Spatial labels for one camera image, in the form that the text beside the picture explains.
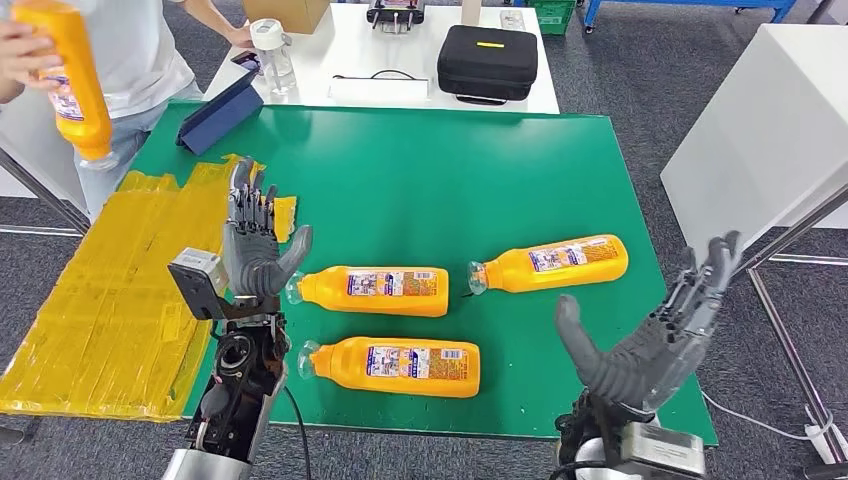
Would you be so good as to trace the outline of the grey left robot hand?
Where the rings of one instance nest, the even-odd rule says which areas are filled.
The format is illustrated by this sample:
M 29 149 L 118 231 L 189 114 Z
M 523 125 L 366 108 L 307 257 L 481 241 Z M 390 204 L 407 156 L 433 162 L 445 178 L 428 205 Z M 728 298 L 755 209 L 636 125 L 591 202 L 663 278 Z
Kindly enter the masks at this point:
M 313 227 L 297 228 L 287 250 L 279 250 L 277 186 L 264 188 L 264 172 L 255 172 L 254 165 L 253 159 L 241 157 L 231 173 L 222 259 L 234 295 L 265 298 L 279 295 L 299 270 L 312 249 Z

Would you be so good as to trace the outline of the person's right hand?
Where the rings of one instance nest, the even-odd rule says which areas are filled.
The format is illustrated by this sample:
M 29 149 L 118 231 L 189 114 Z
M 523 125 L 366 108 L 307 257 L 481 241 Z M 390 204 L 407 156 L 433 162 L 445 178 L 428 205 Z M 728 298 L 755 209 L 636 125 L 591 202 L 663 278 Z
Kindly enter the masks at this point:
M 32 26 L 11 20 L 1 21 L 1 103 L 7 104 L 26 88 L 54 91 L 55 80 L 41 78 L 42 70 L 62 65 L 53 40 Z

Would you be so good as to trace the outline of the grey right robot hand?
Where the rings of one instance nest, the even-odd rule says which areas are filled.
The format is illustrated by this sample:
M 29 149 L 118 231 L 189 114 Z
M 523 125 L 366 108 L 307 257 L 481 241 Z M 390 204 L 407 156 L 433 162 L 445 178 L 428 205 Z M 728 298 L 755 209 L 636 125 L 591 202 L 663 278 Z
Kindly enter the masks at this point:
M 716 315 L 742 256 L 741 234 L 710 239 L 706 260 L 681 271 L 663 302 L 611 350 L 602 351 L 580 322 L 577 299 L 559 296 L 557 333 L 588 392 L 608 404 L 656 412 L 676 394 L 706 356 Z

